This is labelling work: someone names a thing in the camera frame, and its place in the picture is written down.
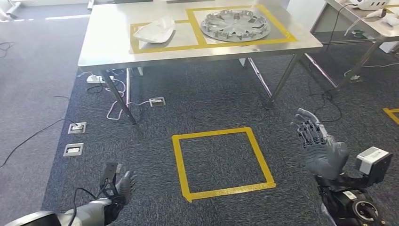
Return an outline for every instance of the power strip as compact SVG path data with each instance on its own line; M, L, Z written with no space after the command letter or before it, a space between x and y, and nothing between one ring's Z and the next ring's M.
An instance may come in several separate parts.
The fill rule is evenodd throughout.
M110 79L113 81L115 77L114 76L110 76ZM86 79L86 82L89 84L105 84L105 81L103 80L103 77L100 75L90 75L88 76L88 78Z

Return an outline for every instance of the yellow tape outline on table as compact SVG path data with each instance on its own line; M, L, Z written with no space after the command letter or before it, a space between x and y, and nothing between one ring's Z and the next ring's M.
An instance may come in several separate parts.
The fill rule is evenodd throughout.
M155 53L155 52L165 52L165 51L176 51L176 50L188 50L188 49L200 49L200 48L215 48L215 47L231 47L231 46L249 46L249 45L262 45L262 44L277 44L296 41L296 38L284 27L280 21L273 16L273 14L266 9L263 5L255 5L266 18L284 35L281 39L269 39L269 40L255 40L247 42L226 42L226 43L215 43L207 44L204 34L201 31L200 25L195 18L195 11L207 11L207 10L223 10L223 9L236 9L236 8L250 8L252 6L229 6L229 7L210 7L210 8L188 8L186 9L188 20L177 20L175 23L184 24L190 23L194 31L195 37L197 39L198 45L189 46L176 46L176 47L163 47L163 48L147 48L140 49L139 41L133 37L133 34L138 30L140 26L147 25L149 23L139 23L130 25L130 45L132 47L133 53Z
M259 183L259 184L253 184L253 185L230 187L230 188L224 188L224 189L218 189L218 190L212 190L212 191L190 193L190 189L189 189L188 182L187 182L187 175L186 175L186 171L184 168L182 150L180 147L180 140L181 139L189 139L189 138L197 138L197 137L224 135L224 134L231 134L231 133L241 133L241 132L245 132L247 134L249 142L252 146L252 149L254 150L256 159L258 160L259 166L261 167L262 173L266 179L266 182ZM204 199L204 198L216 197L216 196L220 196L220 195L239 194L239 193L244 193L244 192L252 192L252 191L258 191L258 190L276 187L276 183L274 182L274 179L270 173L269 167L267 166L266 161L262 155L259 145L255 139L254 133L252 132L252 129L249 127L173 135L172 141L173 141L173 148L175 151L177 172L179 175L180 187L182 189L182 195L189 202L192 202L192 200L194 200L194 199Z

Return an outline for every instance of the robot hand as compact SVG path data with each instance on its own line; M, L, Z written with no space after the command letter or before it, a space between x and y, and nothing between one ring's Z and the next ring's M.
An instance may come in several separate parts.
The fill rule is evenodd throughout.
M348 160L348 150L343 142L335 142L324 125L309 111L298 109L291 125L301 141L305 165L310 172L327 179L336 179Z

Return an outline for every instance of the white plastic object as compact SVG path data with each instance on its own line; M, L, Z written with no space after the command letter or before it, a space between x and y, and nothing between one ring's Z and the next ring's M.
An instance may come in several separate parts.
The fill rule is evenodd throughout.
M384 18L383 21L386 22L387 24L393 26L398 26L399 25L399 19L396 14L387 14Z
M361 10L379 10L388 5L389 0L351 0L351 3Z
M377 10L376 12L369 13L369 14L366 16L366 18L372 18L372 17L375 17L375 16L377 16L377 17L384 17L384 16L385 16L384 14L386 14L386 11L384 12L383 9L379 9L379 10Z
M110 79L113 81L115 77L114 76L110 76ZM86 82L89 84L105 84L105 81L103 80L103 78L100 75L90 75L88 76L88 78L86 79Z
M164 43L169 40L174 30L175 21L170 16L164 16L151 24L142 26L133 36L140 41Z

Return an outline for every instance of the table leg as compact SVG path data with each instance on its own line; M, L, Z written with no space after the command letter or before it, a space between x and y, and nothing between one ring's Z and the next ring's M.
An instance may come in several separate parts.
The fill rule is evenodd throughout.
M354 67L351 69L349 73L346 74L344 79L339 83L338 87L336 90L339 90L342 86L344 86L346 83L349 82L352 76L357 75L363 64L370 58L371 54L374 53L376 49L378 49L382 45L382 42L376 41L368 50L367 52L362 56L362 58L354 65Z
M243 66L243 67L246 67L247 66L247 59L246 58L240 58L240 59L238 59L239 60L239 62L241 63L241 65Z
M126 106L125 102L123 99L120 97L118 90L116 89L115 85L113 84L109 74L107 71L100 71L101 76L103 77L105 83L107 84L108 88L110 88L111 93L114 95L116 98L117 102L119 103L120 107L122 108L122 111L128 116L130 122L135 125L136 120L134 119L132 113L129 111L129 108Z
M294 69L296 63L301 59L302 54L295 54L291 62L289 62L288 67L286 68L286 71L283 74L283 77L281 78L279 84L277 85L276 90L273 92L272 96L269 99L269 102L267 103L267 108L270 109L273 106L274 100L277 98L277 96L280 94L281 90L283 89L287 79L289 78L292 70Z
M140 76L143 76L144 75L143 68L138 67L137 69L138 69L138 73L140 74Z
M126 68L126 103L130 103L130 72L131 68Z
M251 64L252 69L254 70L255 74L257 75L257 77L258 77L259 81L261 82L267 95L269 96L269 98L271 98L271 92L270 92L269 86L267 86L266 82L264 81L262 74L260 73L260 71L258 70L258 68L255 65L255 62L252 60L252 58L248 58L248 62Z

